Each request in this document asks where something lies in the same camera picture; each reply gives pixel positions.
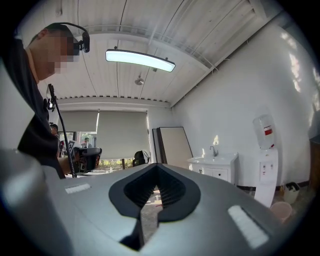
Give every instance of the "ceiling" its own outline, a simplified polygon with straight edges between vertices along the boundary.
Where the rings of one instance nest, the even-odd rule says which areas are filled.
[[[24,45],[53,22],[70,22],[90,34],[90,52],[80,53],[53,84],[58,99],[105,97],[177,103],[219,63],[264,26],[279,10],[268,0],[46,0],[21,22]],[[76,37],[81,31],[70,27]],[[107,62],[105,52],[121,50],[168,58],[172,72]],[[134,81],[141,74],[144,85]]]

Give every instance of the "faucet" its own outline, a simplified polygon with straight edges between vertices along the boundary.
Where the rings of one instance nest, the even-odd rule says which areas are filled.
[[[219,151],[218,150],[215,151],[215,147],[214,146],[210,146],[209,150],[211,150],[211,148],[213,148],[213,157],[216,157],[219,154]]]

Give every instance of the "red label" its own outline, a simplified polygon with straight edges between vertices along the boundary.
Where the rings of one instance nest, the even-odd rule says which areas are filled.
[[[265,135],[269,135],[269,134],[272,134],[272,129],[269,129],[269,130],[265,130],[265,131],[264,131],[264,134],[265,134]]]

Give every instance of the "man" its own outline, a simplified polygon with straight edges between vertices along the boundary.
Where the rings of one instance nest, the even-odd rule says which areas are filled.
[[[58,125],[56,125],[56,124],[51,124],[50,125],[50,127],[51,127],[51,133],[54,135],[54,136],[56,136],[57,137],[57,139],[58,139],[58,145],[57,145],[57,152],[56,152],[56,157],[58,158],[58,157],[60,157],[60,152],[61,152],[61,143],[60,143],[60,138],[59,138],[59,135],[58,135]]]
[[[3,55],[10,78],[35,113],[18,150],[35,157],[41,165],[55,168],[61,179],[70,173],[68,158],[57,158],[58,139],[51,134],[46,100],[37,84],[53,75],[61,63],[72,61],[79,54],[74,43],[76,40],[67,26],[53,23],[36,34],[26,49],[21,40],[14,39]]]
[[[84,139],[84,143],[81,144],[81,146],[85,147],[85,148],[92,148],[92,145],[89,143],[89,138],[85,138]]]

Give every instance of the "gray machine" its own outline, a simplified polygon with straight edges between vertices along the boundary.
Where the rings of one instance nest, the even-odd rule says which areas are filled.
[[[183,168],[144,164],[59,179],[16,150],[0,153],[1,201],[25,236],[50,255],[261,255],[280,223],[232,184]],[[163,210],[144,244],[140,210],[155,186]]]

